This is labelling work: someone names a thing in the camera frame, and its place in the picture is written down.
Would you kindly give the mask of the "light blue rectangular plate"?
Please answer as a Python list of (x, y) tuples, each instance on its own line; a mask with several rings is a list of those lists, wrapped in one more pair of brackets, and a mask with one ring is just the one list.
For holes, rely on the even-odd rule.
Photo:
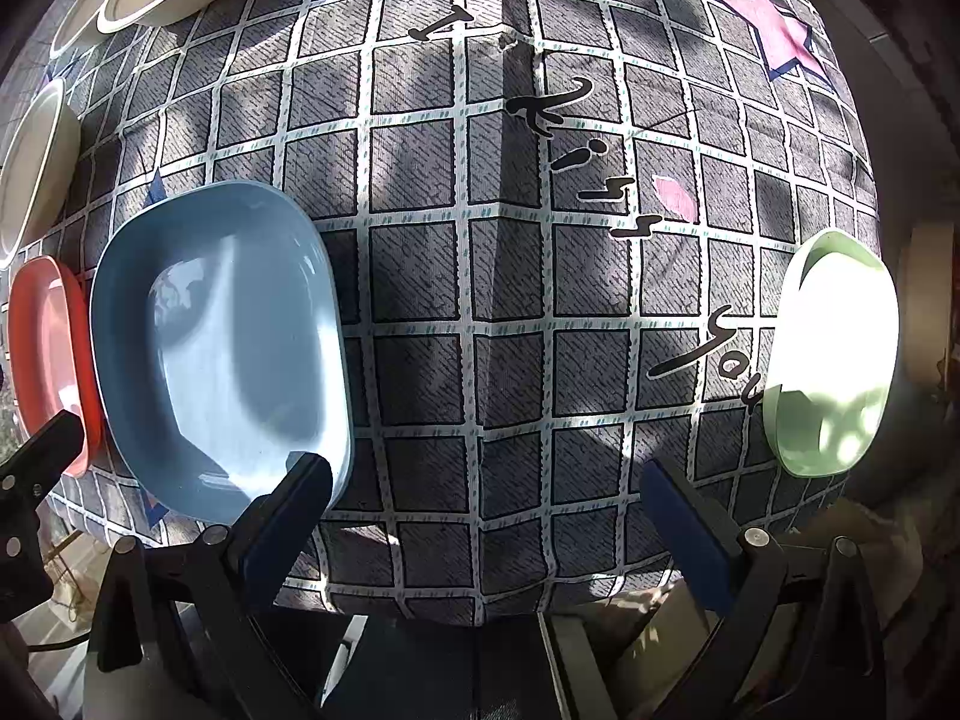
[(334, 269), (285, 193), (217, 182), (130, 218), (96, 266), (89, 331), (114, 445), (170, 511), (231, 525), (302, 454), (331, 468), (314, 514), (342, 496), (355, 436)]

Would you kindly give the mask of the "red rectangular plate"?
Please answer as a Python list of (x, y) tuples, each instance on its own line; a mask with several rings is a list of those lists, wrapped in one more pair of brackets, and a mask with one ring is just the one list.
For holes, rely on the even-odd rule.
[(85, 476), (103, 445), (103, 408), (85, 294), (60, 260), (44, 255), (18, 270), (10, 293), (7, 338), (13, 392), (26, 433), (36, 434), (59, 411), (78, 416), (85, 440), (65, 475)]

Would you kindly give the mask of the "grey checked star tablecloth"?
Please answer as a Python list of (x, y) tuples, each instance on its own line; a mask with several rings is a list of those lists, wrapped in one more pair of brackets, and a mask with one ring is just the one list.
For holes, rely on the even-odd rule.
[(662, 587), (650, 458), (776, 533), (839, 498), (760, 410), (794, 250), (878, 241), (809, 0), (215, 0), (34, 37), (3, 99), (55, 78), (80, 161), (23, 259), (89, 280), (151, 200), (228, 179), (329, 250), (355, 469), (282, 605), (473, 624)]

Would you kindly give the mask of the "light green rectangular plate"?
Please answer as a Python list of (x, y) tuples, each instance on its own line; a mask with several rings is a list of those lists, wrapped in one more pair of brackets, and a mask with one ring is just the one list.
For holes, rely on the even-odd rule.
[(828, 227), (800, 246), (779, 296), (761, 400), (766, 442), (796, 478), (851, 470), (884, 417), (900, 312), (884, 262)]

